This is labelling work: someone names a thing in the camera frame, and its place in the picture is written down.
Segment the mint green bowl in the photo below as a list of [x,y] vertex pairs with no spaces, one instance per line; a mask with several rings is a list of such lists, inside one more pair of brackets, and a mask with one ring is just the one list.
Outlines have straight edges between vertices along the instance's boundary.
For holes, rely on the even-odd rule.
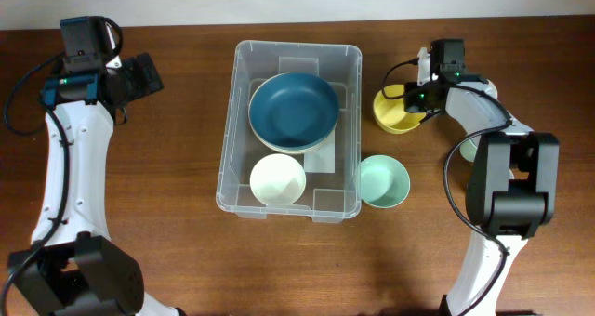
[[372,155],[360,165],[361,198],[368,205],[388,209],[408,197],[411,180],[405,166],[387,155]]

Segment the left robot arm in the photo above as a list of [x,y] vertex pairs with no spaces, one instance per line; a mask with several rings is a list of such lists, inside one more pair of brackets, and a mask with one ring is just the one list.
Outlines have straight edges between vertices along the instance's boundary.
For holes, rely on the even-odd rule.
[[102,16],[64,19],[61,53],[40,91],[48,134],[42,211],[30,246],[8,257],[7,287],[40,315],[178,315],[149,295],[139,263],[111,240],[106,161],[126,105],[163,88],[148,54],[120,56],[121,28]]

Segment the mint green cup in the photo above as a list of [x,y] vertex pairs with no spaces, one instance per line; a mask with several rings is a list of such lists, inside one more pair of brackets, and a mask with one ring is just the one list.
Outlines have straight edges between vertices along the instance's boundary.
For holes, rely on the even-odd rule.
[[461,156],[468,162],[473,163],[477,153],[477,145],[472,139],[465,141],[459,148]]

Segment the yellow bowl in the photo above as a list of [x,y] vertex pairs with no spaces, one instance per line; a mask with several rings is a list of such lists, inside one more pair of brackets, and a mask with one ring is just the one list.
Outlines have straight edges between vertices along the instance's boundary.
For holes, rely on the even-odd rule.
[[415,129],[426,116],[423,112],[406,112],[402,99],[386,99],[381,90],[373,100],[373,114],[377,124],[391,134],[404,134]]

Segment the white bowl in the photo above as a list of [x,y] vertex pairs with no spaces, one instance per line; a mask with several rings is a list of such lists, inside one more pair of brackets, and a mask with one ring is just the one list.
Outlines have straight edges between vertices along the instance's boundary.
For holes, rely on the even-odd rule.
[[292,156],[275,153],[260,159],[253,167],[249,186],[266,206],[293,204],[306,188],[306,174]]

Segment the clear plastic storage container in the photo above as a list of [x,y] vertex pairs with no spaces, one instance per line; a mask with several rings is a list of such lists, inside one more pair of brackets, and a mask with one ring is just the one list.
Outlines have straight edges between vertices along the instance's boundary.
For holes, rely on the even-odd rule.
[[[363,55],[357,46],[245,40],[235,48],[216,202],[244,218],[356,217],[360,195]],[[298,197],[260,200],[250,176],[283,153],[305,172]]]

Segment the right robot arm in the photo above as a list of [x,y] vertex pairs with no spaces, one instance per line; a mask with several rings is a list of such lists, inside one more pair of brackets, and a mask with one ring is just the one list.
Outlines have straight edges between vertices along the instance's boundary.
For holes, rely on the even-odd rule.
[[438,39],[420,49],[417,80],[403,93],[407,112],[446,114],[465,130],[443,164],[448,189],[453,156],[474,148],[464,210],[451,207],[470,228],[456,283],[443,296],[442,315],[493,315],[516,256],[554,213],[559,141],[535,132],[498,100],[495,85],[465,63],[460,39]]

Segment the dark blue plate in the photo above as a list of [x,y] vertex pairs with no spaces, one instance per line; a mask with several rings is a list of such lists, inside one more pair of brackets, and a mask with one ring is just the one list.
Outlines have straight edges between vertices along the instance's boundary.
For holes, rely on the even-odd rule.
[[282,73],[261,84],[250,99],[250,115],[336,115],[337,93],[324,79],[309,73]]

